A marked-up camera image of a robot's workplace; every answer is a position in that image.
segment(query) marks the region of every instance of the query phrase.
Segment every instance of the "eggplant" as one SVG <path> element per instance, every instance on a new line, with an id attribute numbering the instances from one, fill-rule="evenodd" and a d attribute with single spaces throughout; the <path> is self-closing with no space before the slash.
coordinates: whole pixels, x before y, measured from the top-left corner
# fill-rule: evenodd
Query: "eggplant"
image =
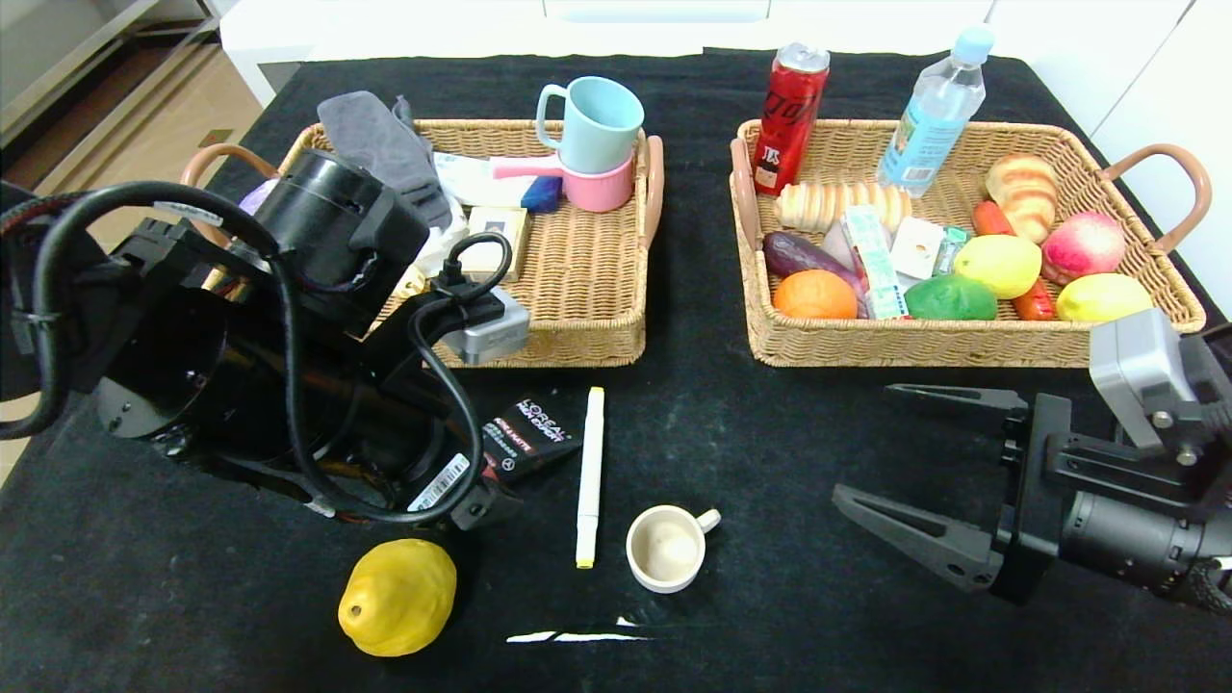
<path id="1" fill-rule="evenodd" d="M 807 238 L 775 231 L 768 233 L 761 240 L 761 250 L 766 256 L 766 270 L 780 277 L 804 270 L 825 270 L 839 275 L 855 291 L 859 317 L 869 317 L 869 311 L 864 305 L 864 287 L 860 285 L 860 277 L 843 266 L 843 263 L 835 260 L 833 255 L 809 243 Z"/>

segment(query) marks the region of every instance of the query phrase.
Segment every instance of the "red soda can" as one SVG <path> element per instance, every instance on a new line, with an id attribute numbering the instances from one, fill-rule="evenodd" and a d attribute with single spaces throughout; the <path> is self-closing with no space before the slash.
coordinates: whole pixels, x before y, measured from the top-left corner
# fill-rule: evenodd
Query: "red soda can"
<path id="1" fill-rule="evenodd" d="M 788 43 L 775 54 L 753 157 L 753 187 L 758 192 L 779 195 L 785 185 L 796 181 L 829 75 L 828 51 Z"/>

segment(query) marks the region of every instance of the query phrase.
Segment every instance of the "yellow lemon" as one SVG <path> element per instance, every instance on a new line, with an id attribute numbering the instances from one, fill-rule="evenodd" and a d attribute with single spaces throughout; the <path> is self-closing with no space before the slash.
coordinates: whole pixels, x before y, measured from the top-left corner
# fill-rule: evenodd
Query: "yellow lemon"
<path id="1" fill-rule="evenodd" d="M 1057 317 L 1063 321 L 1108 322 L 1151 308 L 1151 295 L 1124 274 L 1089 274 L 1061 290 Z"/>
<path id="2" fill-rule="evenodd" d="M 457 568 L 445 549 L 423 539 L 387 541 L 355 564 L 338 623 L 370 655 L 409 655 L 441 634 L 456 591 Z"/>
<path id="3" fill-rule="evenodd" d="M 1040 247 L 1020 236 L 977 236 L 954 258 L 954 274 L 973 279 L 998 298 L 1018 298 L 1035 285 L 1044 264 Z"/>

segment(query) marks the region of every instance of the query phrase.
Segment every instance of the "peach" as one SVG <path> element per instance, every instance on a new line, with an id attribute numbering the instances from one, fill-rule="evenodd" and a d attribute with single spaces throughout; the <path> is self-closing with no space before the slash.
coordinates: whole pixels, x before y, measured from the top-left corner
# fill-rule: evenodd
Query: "peach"
<path id="1" fill-rule="evenodd" d="M 1080 212 L 1044 242 L 1045 279 L 1060 285 L 1089 274 L 1115 273 L 1125 256 L 1125 233 L 1108 215 Z"/>

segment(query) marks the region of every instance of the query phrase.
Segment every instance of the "bread roll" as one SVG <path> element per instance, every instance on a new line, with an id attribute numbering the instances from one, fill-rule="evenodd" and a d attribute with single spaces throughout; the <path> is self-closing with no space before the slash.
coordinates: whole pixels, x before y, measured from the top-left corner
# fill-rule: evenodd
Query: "bread roll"
<path id="1" fill-rule="evenodd" d="M 848 205 L 872 205 L 891 233 L 912 213 L 912 199 L 902 187 L 875 182 L 787 185 L 775 201 L 779 223 L 801 231 L 825 231 L 843 216 Z"/>
<path id="2" fill-rule="evenodd" d="M 988 196 L 1005 213 L 1014 233 L 1044 243 L 1057 217 L 1057 174 L 1030 154 L 1002 157 L 988 169 Z"/>

